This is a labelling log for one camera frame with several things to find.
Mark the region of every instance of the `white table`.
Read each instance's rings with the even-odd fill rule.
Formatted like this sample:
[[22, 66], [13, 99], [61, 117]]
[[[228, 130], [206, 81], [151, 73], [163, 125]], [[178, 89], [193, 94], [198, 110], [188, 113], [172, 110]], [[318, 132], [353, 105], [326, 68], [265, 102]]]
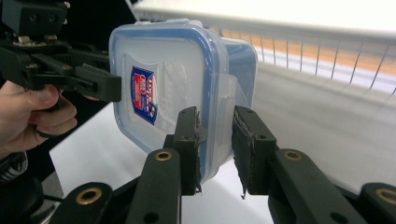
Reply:
[[[138, 177], [146, 153], [126, 138], [110, 104], [50, 152], [64, 195], [88, 182], [113, 189]], [[182, 198], [182, 223], [273, 223], [267, 197], [241, 198], [242, 187], [233, 161], [203, 184], [203, 192]]]

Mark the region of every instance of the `container label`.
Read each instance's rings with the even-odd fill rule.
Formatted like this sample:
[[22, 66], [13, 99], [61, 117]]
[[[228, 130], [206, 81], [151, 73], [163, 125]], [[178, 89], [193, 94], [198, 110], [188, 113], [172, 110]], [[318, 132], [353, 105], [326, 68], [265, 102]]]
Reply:
[[131, 73], [131, 98], [136, 115], [154, 125], [157, 118], [158, 105], [155, 102], [156, 85], [154, 73], [132, 67]]

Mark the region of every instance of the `clear plastic container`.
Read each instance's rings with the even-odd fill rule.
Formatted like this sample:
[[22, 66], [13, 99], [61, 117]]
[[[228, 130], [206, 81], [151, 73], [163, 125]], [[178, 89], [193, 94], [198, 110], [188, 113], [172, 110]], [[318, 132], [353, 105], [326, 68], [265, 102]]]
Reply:
[[113, 31], [111, 73], [122, 77], [114, 104], [120, 130], [150, 153], [175, 131], [178, 112], [196, 106], [207, 130], [200, 145], [202, 183], [233, 155], [235, 105], [251, 107], [257, 54], [246, 41], [222, 39], [199, 21], [138, 22]]

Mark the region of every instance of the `sleeve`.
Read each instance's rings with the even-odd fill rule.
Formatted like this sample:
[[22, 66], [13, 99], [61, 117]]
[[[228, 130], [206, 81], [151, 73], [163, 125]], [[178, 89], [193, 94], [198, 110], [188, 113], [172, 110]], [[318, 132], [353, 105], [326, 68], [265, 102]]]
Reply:
[[26, 152], [13, 153], [0, 161], [0, 186], [12, 181], [27, 170]]

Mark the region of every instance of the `human hand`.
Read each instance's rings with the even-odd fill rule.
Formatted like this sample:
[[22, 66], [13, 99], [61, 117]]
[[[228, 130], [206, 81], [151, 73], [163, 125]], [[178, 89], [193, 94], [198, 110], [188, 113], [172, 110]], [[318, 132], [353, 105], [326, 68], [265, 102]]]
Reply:
[[[58, 99], [62, 104], [60, 110], [43, 111], [54, 106]], [[38, 131], [60, 135], [77, 125], [76, 108], [52, 85], [43, 91], [27, 91], [7, 81], [0, 89], [0, 105], [0, 160], [46, 141]]]

